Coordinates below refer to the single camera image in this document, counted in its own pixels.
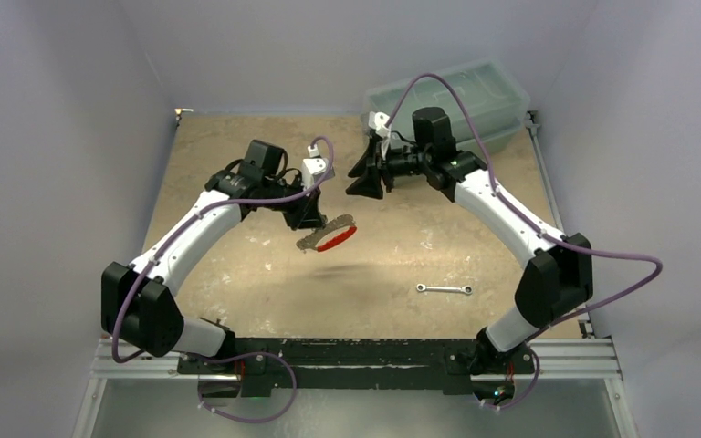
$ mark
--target black joint housing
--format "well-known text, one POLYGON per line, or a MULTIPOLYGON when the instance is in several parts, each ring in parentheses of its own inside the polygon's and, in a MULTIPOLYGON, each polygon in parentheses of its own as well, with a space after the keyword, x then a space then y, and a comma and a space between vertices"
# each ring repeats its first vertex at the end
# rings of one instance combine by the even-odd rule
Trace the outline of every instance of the black joint housing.
POLYGON ((415 142, 427 148, 435 161, 449 160, 457 155, 453 128, 444 109, 425 107, 416 110, 413 113, 413 129, 415 142))
POLYGON ((208 182, 205 183, 205 190, 211 192, 224 193, 232 199, 247 198, 252 190, 256 188, 256 180, 246 178, 243 175, 232 171, 222 170, 215 173, 208 182))
MULTIPOLYGON (((138 273, 112 262, 103 271, 100 294, 100 326, 113 334, 117 314, 138 273)), ((178 342, 183 317, 167 286, 144 279, 128 307, 120 338, 155 356, 164 356, 178 342)))
MULTIPOLYGON (((591 248, 590 242, 581 234, 566 237, 563 241, 591 248)), ((590 298, 591 256, 554 246, 528 261, 515 293, 515 304, 531 326, 541 329, 590 298)))
POLYGON ((255 181, 265 176, 275 176, 286 151, 274 144, 261 140, 251 140, 237 173, 255 181))

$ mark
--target red handle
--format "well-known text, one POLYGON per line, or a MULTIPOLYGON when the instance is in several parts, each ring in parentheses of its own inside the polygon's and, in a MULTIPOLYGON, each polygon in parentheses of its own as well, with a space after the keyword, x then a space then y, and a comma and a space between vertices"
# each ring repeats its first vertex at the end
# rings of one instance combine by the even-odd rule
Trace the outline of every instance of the red handle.
POLYGON ((326 244, 319 246, 316 248, 316 251, 322 253, 328 249, 331 249, 346 240, 350 239, 351 236, 356 233, 356 227, 352 226, 351 228, 348 228, 347 230, 343 231, 342 233, 332 237, 326 244))

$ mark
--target red-handled tool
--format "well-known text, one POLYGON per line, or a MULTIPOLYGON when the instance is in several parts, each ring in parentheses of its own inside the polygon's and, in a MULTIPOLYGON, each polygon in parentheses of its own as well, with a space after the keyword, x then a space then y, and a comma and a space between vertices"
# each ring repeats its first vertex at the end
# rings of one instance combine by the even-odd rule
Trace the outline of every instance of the red-handled tool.
POLYGON ((346 240, 350 239, 354 233, 356 233, 356 230, 357 230, 357 228, 355 226, 348 228, 347 230, 343 231, 342 233, 332 237, 326 244, 317 247, 316 251, 322 253, 328 249, 331 249, 331 248, 345 242, 346 240))
POLYGON ((350 239, 351 236, 356 233, 356 230, 356 222, 353 221, 353 216, 351 216, 350 214, 342 214, 332 219, 331 221, 328 221, 326 226, 324 226, 323 228, 316 230, 313 233, 299 239, 297 241, 297 248, 303 251, 312 249, 314 251, 322 253, 350 239), (335 235, 327 242, 323 244, 321 243, 324 237, 346 227, 348 228, 347 230, 343 231, 338 235, 335 235))

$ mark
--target tan work surface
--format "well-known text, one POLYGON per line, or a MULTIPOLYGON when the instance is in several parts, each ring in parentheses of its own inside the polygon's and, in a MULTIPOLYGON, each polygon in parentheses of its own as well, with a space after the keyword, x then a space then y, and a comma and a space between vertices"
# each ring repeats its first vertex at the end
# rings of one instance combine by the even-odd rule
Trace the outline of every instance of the tan work surface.
MULTIPOLYGON (((252 212, 224 235, 184 282, 185 316, 220 319, 237 336, 473 338, 514 305, 522 268, 476 217, 428 186, 397 179, 382 201, 348 196, 346 175, 364 151, 358 117, 200 116, 182 119, 149 227, 148 247, 192 207, 208 178, 260 139, 299 167, 316 135, 335 144, 337 176, 321 186, 329 219, 351 214, 358 231, 329 251, 296 247, 281 214, 252 212), (415 285, 465 286, 474 295, 418 293, 415 285)), ((320 145, 322 153, 326 146, 320 145)), ((498 179, 552 224, 525 130, 493 156, 498 179)), ((579 338, 574 321, 545 335, 579 338)))

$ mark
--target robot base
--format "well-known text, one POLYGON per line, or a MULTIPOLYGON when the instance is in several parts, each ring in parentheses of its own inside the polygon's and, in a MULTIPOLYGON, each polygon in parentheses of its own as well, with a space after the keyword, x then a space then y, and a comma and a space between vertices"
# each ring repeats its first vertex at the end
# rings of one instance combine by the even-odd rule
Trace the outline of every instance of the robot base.
MULTIPOLYGON (((487 383, 472 382, 468 364, 474 339, 283 339, 238 338, 236 353, 267 351, 294 369, 300 389, 441 390, 444 395, 473 394, 487 383)), ((532 374, 526 346, 509 357, 516 375, 532 374)), ((264 356, 244 360, 242 397, 267 397, 273 388, 290 388, 288 372, 264 356)), ((509 362, 485 374, 505 375, 509 362)), ((180 374, 233 374, 235 365, 180 360, 180 374)))

